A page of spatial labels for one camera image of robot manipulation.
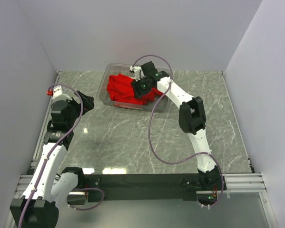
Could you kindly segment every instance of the marble tabletop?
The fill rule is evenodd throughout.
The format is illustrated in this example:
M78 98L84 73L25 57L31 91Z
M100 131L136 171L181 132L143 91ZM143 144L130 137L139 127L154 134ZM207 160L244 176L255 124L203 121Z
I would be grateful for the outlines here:
M152 154L147 126L150 112L103 105L96 94L104 71L62 72L59 82L95 98L95 108L85 114L61 165L84 168L89 173L195 173L197 161L166 165ZM192 96L200 96L206 111L206 134L212 154L223 172L251 172L222 72L175 71L174 81ZM194 153L178 125L178 109L171 102L155 113L151 132L157 154L166 161L179 161Z

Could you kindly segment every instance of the cable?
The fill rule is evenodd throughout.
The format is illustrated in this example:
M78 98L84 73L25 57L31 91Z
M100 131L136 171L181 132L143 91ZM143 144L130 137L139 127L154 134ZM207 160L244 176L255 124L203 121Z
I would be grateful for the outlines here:
M77 191L89 191L89 190L96 190L96 191L101 192L101 194L102 194L101 200L100 200L96 205L94 205L94 206L92 206L92 207L90 207L90 208L76 208L76 207L74 207L74 206L72 206L72 205L70 205L69 207L71 207L71 208L73 208L73 209L75 209L75 210L91 210L91 209L94 209L94 208L96 208L97 206L99 206L100 203L102 203L102 201L104 200L104 191L101 190L101 189L98 189L98 188L85 188L85 189L78 189Z
M63 135L63 136L56 142L56 144L53 145L53 147L51 148L51 150L48 152L48 154L47 154L47 156L46 156L47 158L50 157L50 155L51 155L52 152L55 150L55 148L75 129L75 127L78 125L78 123L80 122L81 117L82 117L82 115L83 115L83 108L84 108L84 107L83 107L83 101L82 101L80 95L77 93L77 91L74 90L72 87L70 87L70 86L68 86L68 85L65 85L65 84L54 83L54 84L52 84L52 85L47 89L47 91L49 91L49 90L50 90L51 88L53 88L54 86L58 86L58 85L64 86L64 87L70 89L71 91L73 91L74 94L78 97L78 99L79 99L79 101L80 101L80 106L81 106L81 108L80 108L80 114L79 114L79 117L78 117L76 123L72 126L72 128L70 128L70 130L69 130L68 132L66 132L65 135ZM45 170L47 161L48 161L48 159L44 159L44 162L43 162L43 165L42 165L41 170L40 170L40 172L39 172L38 178L37 178L37 180L36 180L36 182L35 182L35 184L34 184L34 186L33 186L33 190L31 190L31 194L29 195L29 197L28 197L28 199L27 199L27 201L26 201L26 203L25 203L25 206L24 206L24 208L23 208L23 211L22 211L22 213L21 213L21 215L20 215L20 220L19 220L19 226L18 226L18 228L22 228L22 224L23 224L23 221L24 221L24 216L25 216L26 210L27 210L27 208L28 208L29 202L31 201L31 199L32 199L32 197L33 197L33 195L34 195L34 193L35 193L36 190L37 190L38 184L39 184L39 182L40 182L40 180L41 180L41 177L42 177L42 175L43 175L43 172L44 172L44 170Z
M212 204L212 205L210 206L210 207L212 207L212 206L216 205L216 204L221 200L221 198L222 198L222 196L223 196L223 192L224 192L224 178L223 178L223 172L222 172L222 169L220 168L220 166L219 166L219 164L218 164L218 161L215 159L215 157L213 157L213 155L211 155L211 154L208 153L208 152L198 152L198 153L195 153L195 154L193 154L193 155L191 155L191 156L189 156L189 157L187 157L187 158L185 158L185 159L183 159L183 160L180 160L180 161L167 162L167 161L161 159L161 158L156 154L156 152L155 152L155 150L154 150L154 148L153 148L153 144L152 144L152 141L151 141L151 125L152 125L153 115L154 115L155 109L156 109L156 107L158 106L158 104L159 104L159 102L161 101L161 99L162 99L162 98L167 94L167 92L171 89L171 81L173 80L173 70L172 70L171 65L170 65L164 58L162 58L162 57L160 57L160 56L157 56L157 55L145 55L145 56L142 56L142 57L140 57L139 59L137 59L137 60L134 62L133 66L134 66L139 60L141 60L141 59L144 58L144 57L157 57L157 58L160 58L161 60L163 60L163 61L168 65L169 70L170 70L170 72L171 72L171 75L170 75L170 79L171 79L171 80L170 80L170 82L169 82L169 86L168 86L167 90L163 93L163 95L161 95L160 98L156 101L156 103L154 104L154 107L153 107L153 109L152 109L152 112L151 112L150 121L149 121L149 125L148 125L148 128L147 128L148 143L149 143L149 145L150 145L151 151L153 152L154 156L155 156L158 160L160 160L162 163L165 163L165 164L168 164L168 165L180 164L180 163L183 163L183 162L185 162L185 161L187 161L187 160L189 160L189 159L191 159L191 158L193 158L193 157L196 157L196 156L198 156L198 155L203 155L203 154L204 154L204 155L206 155L206 154L209 155L209 156L213 159L213 161L216 163L216 165L217 165L217 167L218 167L218 169L219 169L219 173L220 173L220 177L221 177L221 182L222 182L222 189L221 189L221 192L220 192L220 194L219 194L219 197L217 198L217 201L216 201L214 204Z

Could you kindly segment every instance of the red cloth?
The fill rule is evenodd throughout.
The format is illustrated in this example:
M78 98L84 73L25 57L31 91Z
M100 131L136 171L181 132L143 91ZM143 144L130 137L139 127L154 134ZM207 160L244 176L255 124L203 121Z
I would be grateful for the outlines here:
M142 98L136 99L134 97L134 90L131 85L132 81L132 78L122 74L110 75L108 78L107 87L110 99L112 101L146 105L148 101L154 101L155 95L162 95L162 92L152 88L151 92L144 95Z

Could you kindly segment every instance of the white wall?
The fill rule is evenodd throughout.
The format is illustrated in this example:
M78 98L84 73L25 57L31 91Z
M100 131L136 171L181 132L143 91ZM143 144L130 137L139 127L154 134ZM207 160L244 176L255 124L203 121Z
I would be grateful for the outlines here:
M227 67L226 84L252 164L285 228L285 0L263 0Z
M56 70L144 54L173 69L225 70L261 0L18 0Z
M31 162L55 71L16 0L0 0L0 228Z

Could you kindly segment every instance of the plastic bin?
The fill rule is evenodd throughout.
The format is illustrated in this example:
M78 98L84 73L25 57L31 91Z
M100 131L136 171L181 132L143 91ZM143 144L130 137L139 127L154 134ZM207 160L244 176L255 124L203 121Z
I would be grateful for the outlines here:
M126 76L129 76L131 78L134 78L134 74L129 72L129 67L131 65L127 64L119 64L119 63L111 63L108 64L106 67L106 70L104 72L103 78L100 83L100 87L97 92L97 98L98 100L102 101L103 104L108 106L114 106L118 108L128 108L128 109L135 109L135 110L142 110L142 111L152 111L153 106L155 102L159 99L159 96L155 96L155 101L148 102L147 105L138 105L138 104L130 104L130 103L124 103L124 102L117 102L112 101L109 98L109 94L107 92L107 86L108 86L108 78L110 75L118 75L123 74ZM169 73L169 70L167 69L160 69L158 68L158 71L166 71ZM156 112L163 112L169 103L169 99L167 97L164 97L158 104L157 108L155 109Z

